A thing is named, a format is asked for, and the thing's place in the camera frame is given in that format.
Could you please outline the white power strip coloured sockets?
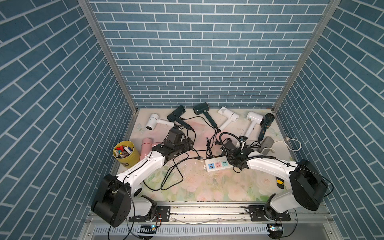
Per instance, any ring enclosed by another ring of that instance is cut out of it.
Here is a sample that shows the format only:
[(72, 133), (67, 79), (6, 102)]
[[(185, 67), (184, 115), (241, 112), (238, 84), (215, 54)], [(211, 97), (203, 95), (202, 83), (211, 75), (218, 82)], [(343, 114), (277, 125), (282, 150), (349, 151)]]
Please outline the white power strip coloured sockets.
[(205, 169), (207, 172), (231, 169), (232, 167), (225, 156), (205, 160)]

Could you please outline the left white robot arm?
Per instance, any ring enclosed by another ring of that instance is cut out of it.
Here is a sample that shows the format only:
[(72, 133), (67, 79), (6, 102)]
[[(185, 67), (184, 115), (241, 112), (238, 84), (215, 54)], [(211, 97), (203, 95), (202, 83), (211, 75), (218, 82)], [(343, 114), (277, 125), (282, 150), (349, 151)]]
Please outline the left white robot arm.
[(154, 146), (142, 161), (125, 172), (116, 176), (108, 174), (101, 180), (91, 211), (114, 228), (129, 218), (153, 220), (157, 203), (140, 196), (142, 182), (169, 160), (193, 148), (191, 138), (186, 138), (178, 127), (172, 127), (164, 141)]

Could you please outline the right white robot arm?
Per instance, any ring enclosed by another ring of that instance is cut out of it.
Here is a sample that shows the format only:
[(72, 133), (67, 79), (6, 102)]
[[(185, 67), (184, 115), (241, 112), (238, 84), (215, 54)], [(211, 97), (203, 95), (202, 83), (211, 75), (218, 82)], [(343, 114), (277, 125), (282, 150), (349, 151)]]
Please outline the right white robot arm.
[(307, 160), (283, 161), (248, 147), (236, 147), (232, 142), (222, 144), (221, 149), (233, 167), (273, 175), (281, 189), (289, 184), (286, 191), (272, 194), (264, 204), (263, 214), (270, 221), (275, 221), (285, 211), (297, 207), (317, 211), (326, 196), (328, 185), (325, 178)]

